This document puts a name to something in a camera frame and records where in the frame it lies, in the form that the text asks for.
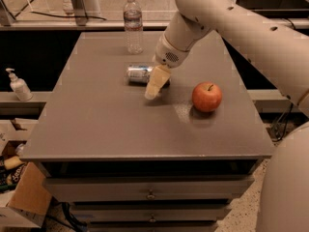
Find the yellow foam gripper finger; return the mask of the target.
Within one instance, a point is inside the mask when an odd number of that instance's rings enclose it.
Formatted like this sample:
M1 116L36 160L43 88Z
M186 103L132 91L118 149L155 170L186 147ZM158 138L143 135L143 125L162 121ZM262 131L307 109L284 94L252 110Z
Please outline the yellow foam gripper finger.
M153 100L161 88L170 79L171 70L166 65L158 65L151 71L149 82L146 87L145 98Z

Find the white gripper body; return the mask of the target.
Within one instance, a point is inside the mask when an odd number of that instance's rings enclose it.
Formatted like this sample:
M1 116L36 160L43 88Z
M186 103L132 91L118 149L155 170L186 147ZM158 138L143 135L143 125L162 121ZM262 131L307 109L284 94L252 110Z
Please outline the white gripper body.
M176 68L183 63L189 51L190 43L188 41L164 32L157 41L154 58L159 64Z

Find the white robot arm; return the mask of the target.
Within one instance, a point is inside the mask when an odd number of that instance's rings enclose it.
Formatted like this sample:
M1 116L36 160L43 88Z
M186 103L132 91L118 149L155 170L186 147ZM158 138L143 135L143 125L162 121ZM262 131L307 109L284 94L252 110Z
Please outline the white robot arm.
M152 100L190 49L216 31L280 93L309 115L309 37L235 0L175 0L178 11L155 49L145 97ZM275 148L264 178L256 232L309 232L309 123Z

